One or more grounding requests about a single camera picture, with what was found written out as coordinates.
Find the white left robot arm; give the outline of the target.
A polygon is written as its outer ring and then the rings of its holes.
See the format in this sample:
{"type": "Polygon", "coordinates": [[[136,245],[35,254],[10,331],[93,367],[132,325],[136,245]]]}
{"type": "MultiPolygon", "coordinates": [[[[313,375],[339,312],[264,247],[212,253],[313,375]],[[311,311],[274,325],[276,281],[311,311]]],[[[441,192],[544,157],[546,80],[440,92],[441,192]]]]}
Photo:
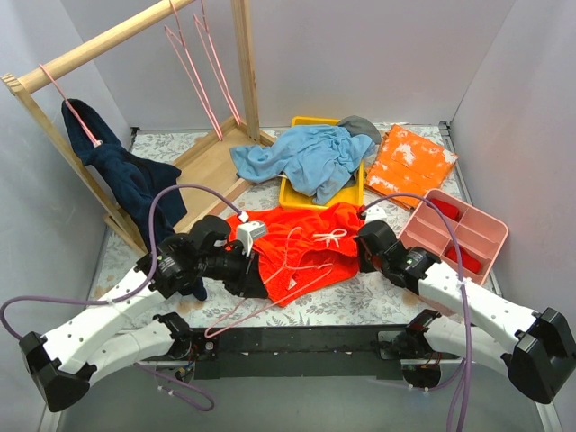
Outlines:
{"type": "Polygon", "coordinates": [[[175,293],[188,293],[201,278],[222,281],[238,297],[268,296],[259,272],[256,239],[267,233],[259,220],[233,229],[208,215],[191,230],[161,242],[141,258],[104,297],[69,322],[19,342],[26,368],[52,412],[80,401],[90,387],[124,367],[152,357],[203,356],[203,341],[176,312],[156,315],[143,328],[122,328],[175,293]]]}

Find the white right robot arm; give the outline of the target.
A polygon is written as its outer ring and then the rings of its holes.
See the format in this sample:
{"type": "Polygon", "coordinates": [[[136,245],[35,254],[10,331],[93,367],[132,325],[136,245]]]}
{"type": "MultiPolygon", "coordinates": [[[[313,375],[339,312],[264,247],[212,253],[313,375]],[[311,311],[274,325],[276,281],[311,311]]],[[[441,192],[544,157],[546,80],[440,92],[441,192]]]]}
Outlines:
{"type": "Polygon", "coordinates": [[[464,357],[508,377],[532,401],[549,404],[575,371],[575,339],[557,310],[517,305],[469,280],[422,247],[404,247],[382,220],[357,234],[360,269],[442,305],[425,309],[382,348],[404,358],[464,357]]]}

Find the orange mesh shorts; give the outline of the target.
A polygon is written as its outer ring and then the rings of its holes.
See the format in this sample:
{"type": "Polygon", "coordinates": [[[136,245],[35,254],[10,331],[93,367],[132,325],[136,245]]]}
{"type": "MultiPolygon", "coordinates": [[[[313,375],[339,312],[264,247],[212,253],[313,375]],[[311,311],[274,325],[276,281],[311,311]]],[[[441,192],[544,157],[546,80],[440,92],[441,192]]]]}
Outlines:
{"type": "Polygon", "coordinates": [[[284,307],[297,298],[359,272],[355,237],[365,222],[359,207],[337,203],[324,211],[249,211],[267,233],[255,241],[259,272],[268,298],[284,307]]]}

